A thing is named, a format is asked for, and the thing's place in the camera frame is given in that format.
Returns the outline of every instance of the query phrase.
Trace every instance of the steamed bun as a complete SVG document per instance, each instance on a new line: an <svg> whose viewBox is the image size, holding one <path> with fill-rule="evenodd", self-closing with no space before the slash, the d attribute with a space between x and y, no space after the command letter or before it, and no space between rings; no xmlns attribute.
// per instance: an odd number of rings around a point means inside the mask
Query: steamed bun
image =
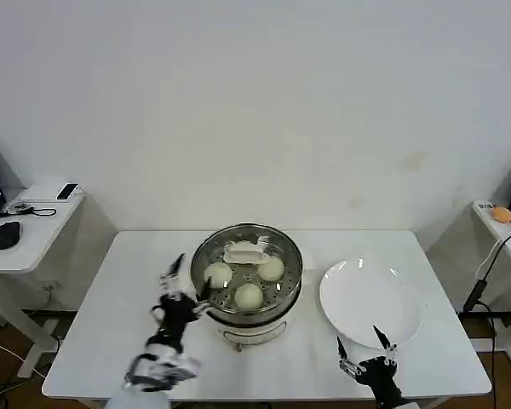
<svg viewBox="0 0 511 409"><path fill-rule="evenodd" d="M257 273L265 281L278 281L284 275L284 263L279 257L270 256L267 262L257 266Z"/></svg>
<svg viewBox="0 0 511 409"><path fill-rule="evenodd" d="M211 288L223 288L231 282L233 271L224 262L214 262L204 270L204 282L210 278Z"/></svg>
<svg viewBox="0 0 511 409"><path fill-rule="evenodd" d="M263 304L263 291L257 285L241 285L235 293L235 303L240 309L258 309Z"/></svg>

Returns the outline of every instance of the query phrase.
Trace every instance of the robotic arm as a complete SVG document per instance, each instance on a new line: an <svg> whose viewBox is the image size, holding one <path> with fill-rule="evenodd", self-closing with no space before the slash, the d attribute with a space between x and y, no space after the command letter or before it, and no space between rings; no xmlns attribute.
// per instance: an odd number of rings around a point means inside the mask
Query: robotic arm
<svg viewBox="0 0 511 409"><path fill-rule="evenodd" d="M162 274L159 305L152 308L152 314L158 322L157 332L146 341L143 354L136 356L125 375L125 384L110 399L107 409L164 409L169 407L165 394L151 392L173 389L180 381L196 377L200 362L183 354L181 339L187 324L198 320L202 313L210 308L207 300L210 294L210 281L204 286L199 301L195 301L178 290L178 271L184 255ZM354 364L347 355L341 340L337 338L339 348L339 367L356 382L367 385L375 395L378 409L416 409L416 404L407 404L401 397L401 391L393 381L397 363L393 360L395 345L391 345L386 336L376 327L376 335L385 348L386 356L379 356Z"/></svg>

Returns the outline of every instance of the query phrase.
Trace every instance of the orange ball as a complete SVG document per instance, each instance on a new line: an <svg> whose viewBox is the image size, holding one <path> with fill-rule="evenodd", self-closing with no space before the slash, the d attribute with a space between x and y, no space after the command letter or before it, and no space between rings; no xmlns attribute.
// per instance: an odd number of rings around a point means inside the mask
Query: orange ball
<svg viewBox="0 0 511 409"><path fill-rule="evenodd" d="M498 220L500 223L511 222L511 210L505 207L495 207L491 210L492 217Z"/></svg>

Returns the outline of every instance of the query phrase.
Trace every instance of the computer mouse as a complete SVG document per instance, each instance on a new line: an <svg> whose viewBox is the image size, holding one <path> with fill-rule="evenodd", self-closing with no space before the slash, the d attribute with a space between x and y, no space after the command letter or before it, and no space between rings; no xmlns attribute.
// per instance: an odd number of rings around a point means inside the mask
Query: computer mouse
<svg viewBox="0 0 511 409"><path fill-rule="evenodd" d="M19 243L20 223L7 222L0 225L0 250L6 250Z"/></svg>

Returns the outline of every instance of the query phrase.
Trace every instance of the white tabletop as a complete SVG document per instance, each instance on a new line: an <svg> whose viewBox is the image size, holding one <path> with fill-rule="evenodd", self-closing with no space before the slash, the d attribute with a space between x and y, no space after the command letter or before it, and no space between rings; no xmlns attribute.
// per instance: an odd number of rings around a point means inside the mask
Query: white tabletop
<svg viewBox="0 0 511 409"><path fill-rule="evenodd" d="M82 199L83 195L79 194L68 202L31 203L37 209L56 209L57 214L51 217L23 215L0 218L0 225L14 221L21 224L19 243L0 250L0 274L23 274L36 268Z"/></svg>
<svg viewBox="0 0 511 409"><path fill-rule="evenodd" d="M405 274L423 300L419 333L399 350L395 381L408 398L481 395L485 370L427 258L408 231L289 231L303 273L298 316L269 343L233 351L209 317L190 324L185 352L203 363L200 376L170 392L174 400L360 400L370 389L338 367L336 332L319 305L319 281L340 260L371 257ZM188 285L189 259L210 232L121 232L66 336L43 384L52 397L108 399L130 360L156 331L148 310L158 300L158 275L180 253ZM375 356L352 342L353 360Z"/></svg>
<svg viewBox="0 0 511 409"><path fill-rule="evenodd" d="M491 214L492 207L494 207L494 205L487 200L475 200L473 204L475 214L488 227L491 234L496 239L506 239L511 233L511 223L500 223L498 220L494 219ZM505 244L503 249L511 257L511 240Z"/></svg>

